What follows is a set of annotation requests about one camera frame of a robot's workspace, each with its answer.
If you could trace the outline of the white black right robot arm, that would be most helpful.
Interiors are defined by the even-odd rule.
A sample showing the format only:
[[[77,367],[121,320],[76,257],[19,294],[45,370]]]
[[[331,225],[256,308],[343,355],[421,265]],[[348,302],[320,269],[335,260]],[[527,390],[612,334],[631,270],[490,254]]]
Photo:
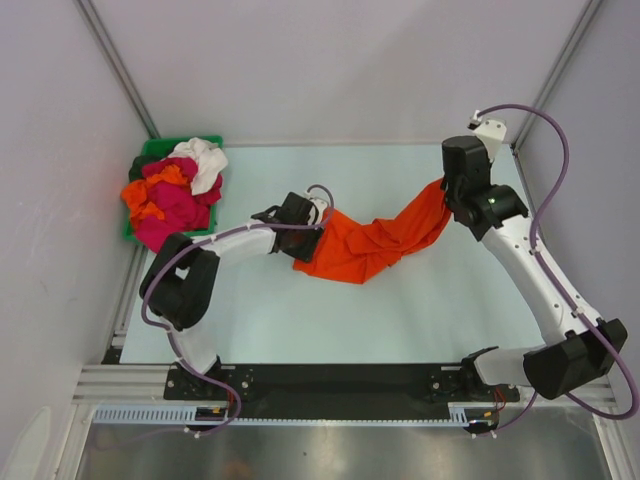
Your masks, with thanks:
[[[498,384],[533,388],[552,400],[607,374],[628,332],[605,320],[559,270],[543,243],[530,245],[531,218],[507,185],[491,181],[491,161],[475,136],[442,143],[445,204],[501,263],[525,299],[543,345],[530,349],[491,347],[471,355],[474,368],[461,376],[463,393],[484,401]]]

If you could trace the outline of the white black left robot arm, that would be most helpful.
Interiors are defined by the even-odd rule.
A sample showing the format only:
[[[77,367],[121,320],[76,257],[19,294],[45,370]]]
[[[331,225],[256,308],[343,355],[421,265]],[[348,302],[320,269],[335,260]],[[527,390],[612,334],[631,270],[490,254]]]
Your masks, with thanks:
[[[314,184],[237,227],[166,238],[139,288],[141,318],[166,335],[176,362],[189,372],[185,385],[197,398],[210,399],[221,387],[220,356],[205,327],[219,270],[275,253],[310,262],[334,210],[331,192]]]

